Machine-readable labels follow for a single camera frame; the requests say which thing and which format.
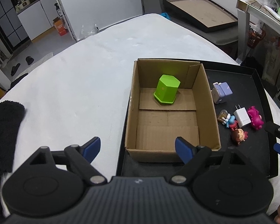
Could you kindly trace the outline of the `pink figurine toy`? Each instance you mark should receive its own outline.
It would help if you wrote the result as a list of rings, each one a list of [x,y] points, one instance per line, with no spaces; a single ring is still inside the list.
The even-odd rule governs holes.
[[[259,114],[259,111],[255,108],[255,106],[251,106],[247,110],[247,114],[250,118],[251,125],[255,130],[262,129],[262,126],[264,125],[264,122],[262,120],[261,115]]]

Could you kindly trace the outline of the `white USB charger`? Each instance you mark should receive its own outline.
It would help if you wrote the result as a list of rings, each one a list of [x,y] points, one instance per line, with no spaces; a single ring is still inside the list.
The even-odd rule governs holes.
[[[234,116],[240,128],[251,123],[250,117],[245,107],[240,107],[239,105],[236,106],[236,110],[234,111]]]

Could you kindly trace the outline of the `brown haired doll figurine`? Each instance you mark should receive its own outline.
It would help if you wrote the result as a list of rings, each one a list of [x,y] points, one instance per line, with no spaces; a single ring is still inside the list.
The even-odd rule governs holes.
[[[239,146],[242,142],[244,142],[248,138],[248,132],[244,131],[241,128],[235,129],[231,133],[232,143],[235,146]]]

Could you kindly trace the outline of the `blue red figurine toy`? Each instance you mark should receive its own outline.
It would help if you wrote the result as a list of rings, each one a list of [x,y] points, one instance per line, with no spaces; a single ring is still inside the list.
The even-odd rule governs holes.
[[[238,123],[234,115],[231,115],[227,110],[222,110],[217,117],[217,120],[231,131],[238,129]]]

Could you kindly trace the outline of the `brown cardboard box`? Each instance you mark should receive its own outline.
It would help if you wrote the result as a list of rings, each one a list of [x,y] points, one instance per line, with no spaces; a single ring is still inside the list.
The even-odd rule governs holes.
[[[153,93],[159,78],[180,81],[176,100],[159,103]],[[203,64],[187,60],[138,59],[134,62],[127,113],[125,149],[138,162],[177,162],[175,139],[194,146],[221,148],[217,115]]]

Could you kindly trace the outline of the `green hexagonal container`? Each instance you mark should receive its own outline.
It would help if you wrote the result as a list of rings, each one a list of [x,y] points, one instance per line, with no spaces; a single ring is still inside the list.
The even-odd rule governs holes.
[[[172,75],[163,74],[154,92],[155,99],[162,104],[173,104],[181,82]]]

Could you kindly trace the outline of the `lavender cube toy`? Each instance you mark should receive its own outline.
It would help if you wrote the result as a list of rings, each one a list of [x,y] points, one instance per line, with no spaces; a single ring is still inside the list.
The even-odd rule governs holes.
[[[215,104],[221,104],[226,101],[226,99],[233,94],[229,84],[227,82],[213,83],[213,88],[211,90],[211,95],[213,102]]]

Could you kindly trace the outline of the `black shallow tray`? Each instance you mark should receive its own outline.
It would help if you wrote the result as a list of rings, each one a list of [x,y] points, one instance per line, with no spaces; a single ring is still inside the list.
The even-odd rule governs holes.
[[[138,162],[179,162],[175,140],[214,152],[236,147],[268,178],[278,174],[272,113],[257,72],[179,59],[134,62],[125,149]]]

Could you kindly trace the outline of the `black fuzzy sleeve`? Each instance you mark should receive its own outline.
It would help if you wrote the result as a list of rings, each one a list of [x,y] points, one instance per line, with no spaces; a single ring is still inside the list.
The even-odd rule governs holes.
[[[25,107],[14,101],[0,103],[0,186],[1,176],[13,169],[16,139],[25,116]],[[0,222],[4,220],[0,201]]]

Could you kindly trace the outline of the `black slipper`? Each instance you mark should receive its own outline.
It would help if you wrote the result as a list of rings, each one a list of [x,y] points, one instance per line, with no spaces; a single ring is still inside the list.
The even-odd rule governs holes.
[[[28,65],[31,65],[34,62],[34,58],[32,58],[31,56],[26,57],[25,60]]]

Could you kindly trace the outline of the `grey desk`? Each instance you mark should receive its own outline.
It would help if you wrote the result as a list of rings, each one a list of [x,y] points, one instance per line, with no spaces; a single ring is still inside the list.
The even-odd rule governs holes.
[[[248,54],[248,33],[250,27],[250,16],[252,15],[260,22],[260,27],[267,25],[280,35],[280,22],[265,12],[264,9],[255,7],[252,0],[237,0],[238,17],[238,57],[236,62],[240,65]]]

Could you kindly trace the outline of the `orange cardboard box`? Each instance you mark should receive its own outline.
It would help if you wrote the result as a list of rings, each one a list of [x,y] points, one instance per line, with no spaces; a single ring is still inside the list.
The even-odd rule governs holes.
[[[64,36],[67,33],[67,29],[64,26],[63,19],[61,19],[60,17],[56,17],[55,19],[53,19],[53,25],[60,36]]]

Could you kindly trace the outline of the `black framed board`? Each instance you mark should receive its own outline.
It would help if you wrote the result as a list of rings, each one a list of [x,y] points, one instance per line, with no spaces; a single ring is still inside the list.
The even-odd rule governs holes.
[[[212,0],[163,0],[163,6],[205,33],[238,25],[232,13]]]

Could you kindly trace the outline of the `white cabinet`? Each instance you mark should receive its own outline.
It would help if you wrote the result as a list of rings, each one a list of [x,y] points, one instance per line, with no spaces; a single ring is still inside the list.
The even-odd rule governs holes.
[[[53,20],[59,16],[57,0],[37,0],[18,13],[18,18],[30,40],[53,27]]]

